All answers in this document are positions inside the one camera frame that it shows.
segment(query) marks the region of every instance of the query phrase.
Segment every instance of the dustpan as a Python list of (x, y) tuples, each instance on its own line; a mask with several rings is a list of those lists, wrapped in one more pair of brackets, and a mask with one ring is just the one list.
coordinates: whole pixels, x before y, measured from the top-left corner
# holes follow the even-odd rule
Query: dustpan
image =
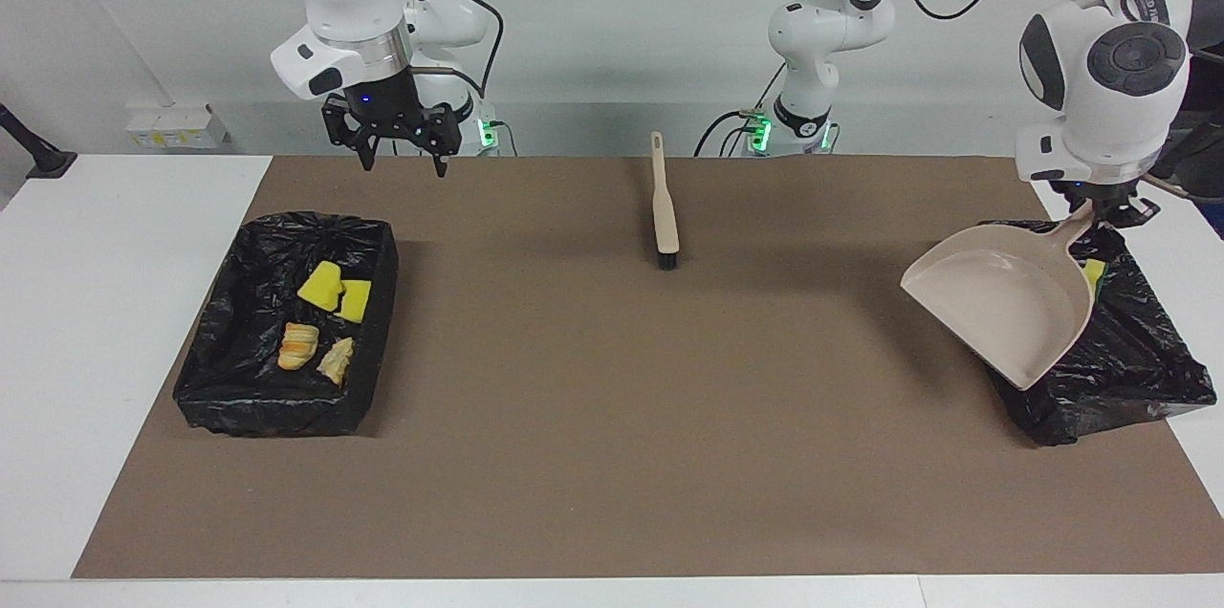
[(1049, 234), (977, 225), (940, 242), (901, 287), (1020, 390), (1075, 345), (1093, 290), (1069, 247), (1092, 228), (1086, 203)]

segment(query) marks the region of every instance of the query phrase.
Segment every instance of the bread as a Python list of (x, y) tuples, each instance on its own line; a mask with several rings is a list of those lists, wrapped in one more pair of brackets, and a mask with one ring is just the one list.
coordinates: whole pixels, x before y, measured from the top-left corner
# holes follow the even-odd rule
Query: bread
[(318, 350), (318, 329), (315, 325), (285, 324), (285, 339), (280, 341), (277, 366), (286, 372), (296, 372), (311, 361)]
[(349, 361), (353, 360), (353, 339), (346, 338), (338, 341), (319, 361), (318, 372), (337, 387), (344, 387), (344, 374), (349, 371)]

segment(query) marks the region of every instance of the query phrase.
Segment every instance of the brush handle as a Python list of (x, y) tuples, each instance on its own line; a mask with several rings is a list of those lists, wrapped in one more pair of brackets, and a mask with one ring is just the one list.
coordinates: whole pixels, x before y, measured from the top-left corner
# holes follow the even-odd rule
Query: brush handle
[(676, 224), (676, 207), (667, 191), (667, 168), (663, 159), (663, 135), (650, 135), (650, 159), (655, 169), (655, 242), (660, 254), (677, 254), (681, 251), (681, 234)]

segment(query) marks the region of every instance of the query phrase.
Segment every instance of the brown paper surface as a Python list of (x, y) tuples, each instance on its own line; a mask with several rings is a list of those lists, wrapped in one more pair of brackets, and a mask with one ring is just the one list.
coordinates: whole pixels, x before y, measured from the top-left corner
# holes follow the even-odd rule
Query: brown paper surface
[(231, 439), (158, 398), (77, 577), (1224, 571), (1166, 424), (1011, 426), (897, 286), (1010, 160), (273, 160), (250, 215), (392, 221), (403, 269), (359, 437)]

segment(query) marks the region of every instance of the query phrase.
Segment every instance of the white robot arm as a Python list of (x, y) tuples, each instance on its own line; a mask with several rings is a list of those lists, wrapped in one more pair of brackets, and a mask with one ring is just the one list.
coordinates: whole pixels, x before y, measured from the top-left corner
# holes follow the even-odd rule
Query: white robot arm
[[(889, 0), (803, 0), (780, 7), (770, 42), (787, 80), (771, 108), (775, 142), (804, 150), (829, 119), (837, 69), (829, 56), (883, 42)], [(1124, 208), (1155, 163), (1182, 102), (1189, 49), (1224, 40), (1217, 0), (1071, 0), (1033, 17), (1021, 42), (1032, 93), (1059, 111), (1023, 128), (1017, 168), (1098, 206)]]
[(335, 146), (357, 152), (368, 171), (382, 138), (403, 138), (433, 155), (438, 176), (463, 147), (485, 149), (483, 89), (469, 88), (447, 51), (483, 40), (488, 20), (475, 4), (305, 1), (307, 24), (272, 53), (272, 65), (299, 98), (326, 98)]

